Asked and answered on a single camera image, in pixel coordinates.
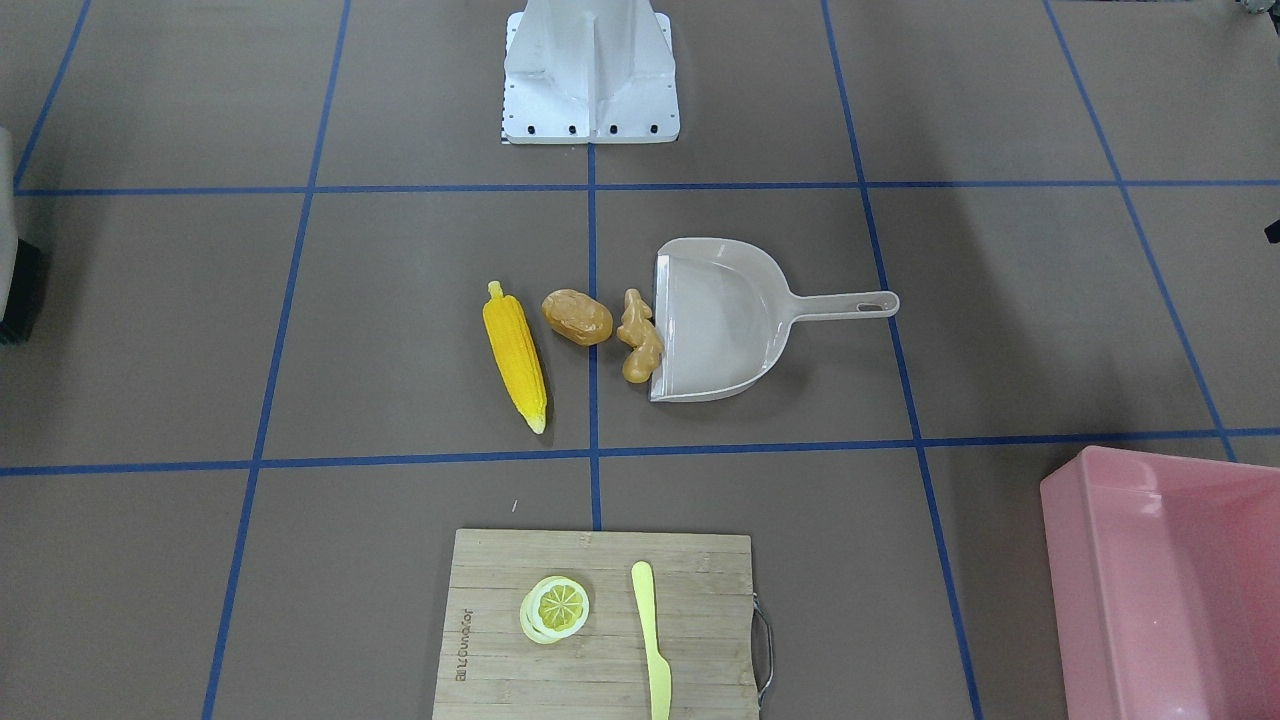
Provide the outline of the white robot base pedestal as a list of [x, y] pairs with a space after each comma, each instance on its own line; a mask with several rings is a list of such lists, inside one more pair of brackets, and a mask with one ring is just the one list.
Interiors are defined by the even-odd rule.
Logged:
[[649, 1], [530, 1], [504, 41], [503, 142], [678, 140], [672, 23]]

